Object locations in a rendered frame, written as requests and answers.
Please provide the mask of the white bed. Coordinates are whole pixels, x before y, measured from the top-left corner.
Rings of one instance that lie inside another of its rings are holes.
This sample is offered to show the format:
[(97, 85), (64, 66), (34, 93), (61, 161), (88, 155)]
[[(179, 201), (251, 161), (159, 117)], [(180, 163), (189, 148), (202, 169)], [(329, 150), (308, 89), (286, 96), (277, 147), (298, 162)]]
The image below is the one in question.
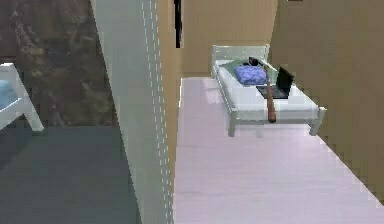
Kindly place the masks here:
[[(237, 66), (252, 66), (249, 58), (259, 60), (259, 67), (264, 65), (274, 68), (267, 62), (270, 46), (219, 46), (212, 47), (211, 76), (217, 80), (225, 105), (229, 112), (228, 135), (233, 136), (238, 124), (264, 125), (268, 121), (267, 91), (264, 85), (243, 85), (234, 75)], [(277, 124), (307, 124), (310, 134), (316, 135), (326, 109), (318, 106), (294, 83), (287, 99), (274, 99)]]

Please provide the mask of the pale green room door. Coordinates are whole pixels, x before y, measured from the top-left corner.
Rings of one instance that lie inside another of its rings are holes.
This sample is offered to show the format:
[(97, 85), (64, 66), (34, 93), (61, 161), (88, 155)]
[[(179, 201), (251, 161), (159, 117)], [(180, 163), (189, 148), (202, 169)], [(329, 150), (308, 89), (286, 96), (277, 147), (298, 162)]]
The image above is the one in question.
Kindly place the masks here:
[(90, 0), (142, 224), (174, 224), (156, 0)]

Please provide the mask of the purple pillow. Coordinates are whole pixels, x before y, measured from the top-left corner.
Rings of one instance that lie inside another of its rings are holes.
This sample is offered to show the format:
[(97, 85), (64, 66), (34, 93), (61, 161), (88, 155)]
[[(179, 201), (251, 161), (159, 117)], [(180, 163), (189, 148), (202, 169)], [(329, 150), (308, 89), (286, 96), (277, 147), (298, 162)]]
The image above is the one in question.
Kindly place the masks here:
[(243, 85), (264, 85), (267, 81), (265, 70), (259, 66), (237, 66), (234, 75)]

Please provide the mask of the brown baseball bat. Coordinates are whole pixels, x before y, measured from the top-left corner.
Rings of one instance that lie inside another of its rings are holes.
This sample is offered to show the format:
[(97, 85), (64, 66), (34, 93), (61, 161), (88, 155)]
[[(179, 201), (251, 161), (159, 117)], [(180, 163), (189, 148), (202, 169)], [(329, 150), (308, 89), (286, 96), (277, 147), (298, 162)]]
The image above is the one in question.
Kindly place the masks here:
[(268, 75), (268, 66), (264, 65), (264, 70), (266, 73), (266, 91), (267, 91), (267, 109), (268, 109), (268, 121), (270, 123), (276, 122), (276, 113), (275, 113), (275, 107), (273, 102), (273, 92), (270, 85), (270, 78)]

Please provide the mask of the black laptop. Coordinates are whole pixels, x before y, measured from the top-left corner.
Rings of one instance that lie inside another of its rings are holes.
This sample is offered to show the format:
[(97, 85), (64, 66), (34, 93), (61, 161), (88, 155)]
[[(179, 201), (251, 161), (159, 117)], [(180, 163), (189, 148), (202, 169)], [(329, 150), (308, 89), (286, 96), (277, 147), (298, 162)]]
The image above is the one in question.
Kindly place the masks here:
[(290, 94), (294, 76), (283, 67), (280, 67), (278, 70), (269, 68), (268, 76), (271, 81), (275, 81), (274, 84), (270, 85), (272, 97), (274, 99), (287, 99)]

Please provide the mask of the white chair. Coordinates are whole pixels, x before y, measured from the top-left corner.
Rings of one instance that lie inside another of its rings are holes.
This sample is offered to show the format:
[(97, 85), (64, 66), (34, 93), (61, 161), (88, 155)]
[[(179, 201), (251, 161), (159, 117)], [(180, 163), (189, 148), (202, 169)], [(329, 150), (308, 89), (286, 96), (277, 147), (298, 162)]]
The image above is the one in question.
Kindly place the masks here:
[(0, 130), (24, 115), (34, 132), (44, 130), (13, 63), (0, 64)]

